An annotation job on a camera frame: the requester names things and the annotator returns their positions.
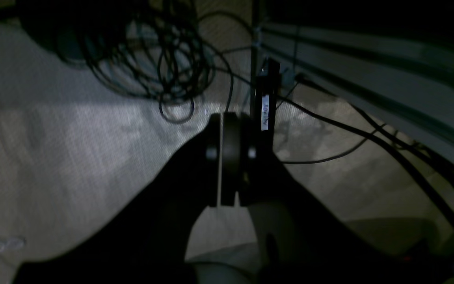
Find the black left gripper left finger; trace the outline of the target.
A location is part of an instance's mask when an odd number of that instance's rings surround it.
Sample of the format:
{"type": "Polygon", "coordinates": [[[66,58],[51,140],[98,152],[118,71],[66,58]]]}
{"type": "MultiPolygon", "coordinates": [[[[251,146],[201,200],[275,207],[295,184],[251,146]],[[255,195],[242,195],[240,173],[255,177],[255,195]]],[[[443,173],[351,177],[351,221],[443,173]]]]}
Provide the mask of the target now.
{"type": "Polygon", "coordinates": [[[220,114],[174,153],[101,230],[50,260],[22,264],[14,284],[194,284],[186,265],[196,220],[218,192],[220,114]]]}

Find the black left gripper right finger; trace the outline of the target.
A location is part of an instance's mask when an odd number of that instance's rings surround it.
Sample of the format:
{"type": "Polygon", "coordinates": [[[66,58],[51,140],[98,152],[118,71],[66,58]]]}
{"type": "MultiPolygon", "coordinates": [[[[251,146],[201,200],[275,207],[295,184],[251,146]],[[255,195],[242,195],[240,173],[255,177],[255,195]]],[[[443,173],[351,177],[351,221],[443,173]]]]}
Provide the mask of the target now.
{"type": "Polygon", "coordinates": [[[418,250],[393,256],[361,239],[259,144],[247,115],[225,113],[222,205],[249,211],[260,284],[441,284],[448,264],[418,250]]]}

